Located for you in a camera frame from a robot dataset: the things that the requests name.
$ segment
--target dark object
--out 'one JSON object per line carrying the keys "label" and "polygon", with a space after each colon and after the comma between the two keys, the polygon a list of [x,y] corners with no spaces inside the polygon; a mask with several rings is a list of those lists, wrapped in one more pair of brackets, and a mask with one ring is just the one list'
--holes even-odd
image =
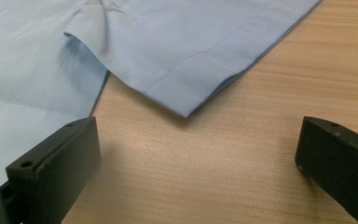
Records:
{"label": "dark object", "polygon": [[7,167],[0,224],[59,224],[101,160],[95,118],[69,123]]}
{"label": "dark object", "polygon": [[358,220],[358,133],[305,117],[296,163]]}

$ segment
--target shirt sleeve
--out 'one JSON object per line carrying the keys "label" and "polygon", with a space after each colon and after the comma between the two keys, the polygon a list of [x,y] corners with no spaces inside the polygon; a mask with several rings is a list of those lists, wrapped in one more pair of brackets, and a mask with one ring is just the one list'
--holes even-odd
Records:
{"label": "shirt sleeve", "polygon": [[89,0],[65,28],[112,73],[187,117],[320,0]]}

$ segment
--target blue cloth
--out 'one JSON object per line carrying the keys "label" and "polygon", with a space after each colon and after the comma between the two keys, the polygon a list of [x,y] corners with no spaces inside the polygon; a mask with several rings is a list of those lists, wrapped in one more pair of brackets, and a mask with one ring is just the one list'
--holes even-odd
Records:
{"label": "blue cloth", "polygon": [[106,68],[63,34],[79,0],[0,1],[0,183],[5,168],[62,125],[90,115]]}
{"label": "blue cloth", "polygon": [[65,32],[181,116],[246,71],[320,0],[89,0]]}

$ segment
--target wood grain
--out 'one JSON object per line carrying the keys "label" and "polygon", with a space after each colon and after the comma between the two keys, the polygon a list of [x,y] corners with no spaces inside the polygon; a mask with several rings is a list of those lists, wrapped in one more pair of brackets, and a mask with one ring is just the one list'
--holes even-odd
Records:
{"label": "wood grain", "polygon": [[103,163],[63,223],[356,223],[296,168],[304,116],[358,132],[358,0],[323,0],[182,119],[111,76]]}

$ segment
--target wooden table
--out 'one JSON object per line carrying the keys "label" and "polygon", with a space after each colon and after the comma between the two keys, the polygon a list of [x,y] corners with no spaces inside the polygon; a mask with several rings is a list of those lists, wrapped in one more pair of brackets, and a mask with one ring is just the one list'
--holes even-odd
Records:
{"label": "wooden table", "polygon": [[358,0],[323,0],[188,119],[111,76],[102,167],[63,223],[356,223],[295,165],[304,116],[358,132]]}

